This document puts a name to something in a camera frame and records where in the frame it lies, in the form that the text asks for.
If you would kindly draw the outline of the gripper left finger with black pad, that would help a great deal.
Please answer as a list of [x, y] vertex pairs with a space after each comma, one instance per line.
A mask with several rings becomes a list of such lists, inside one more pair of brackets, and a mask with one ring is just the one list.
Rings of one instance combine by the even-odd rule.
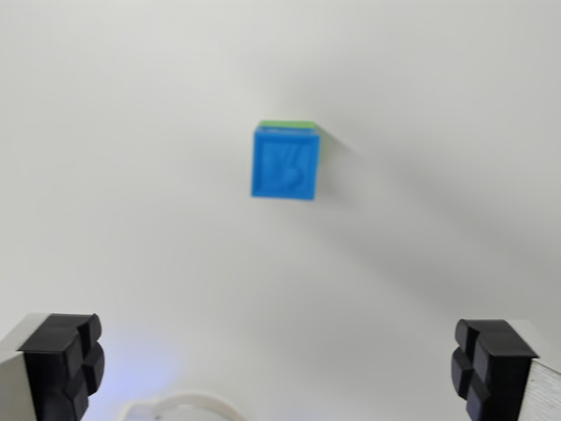
[[81, 420], [103, 379], [96, 314], [30, 313], [1, 339], [1, 419]]

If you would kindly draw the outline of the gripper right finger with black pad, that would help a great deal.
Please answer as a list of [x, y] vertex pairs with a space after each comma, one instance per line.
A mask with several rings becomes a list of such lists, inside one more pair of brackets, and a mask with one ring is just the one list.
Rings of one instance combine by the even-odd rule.
[[559, 420], [560, 371], [504, 319], [460, 319], [451, 381], [471, 420]]

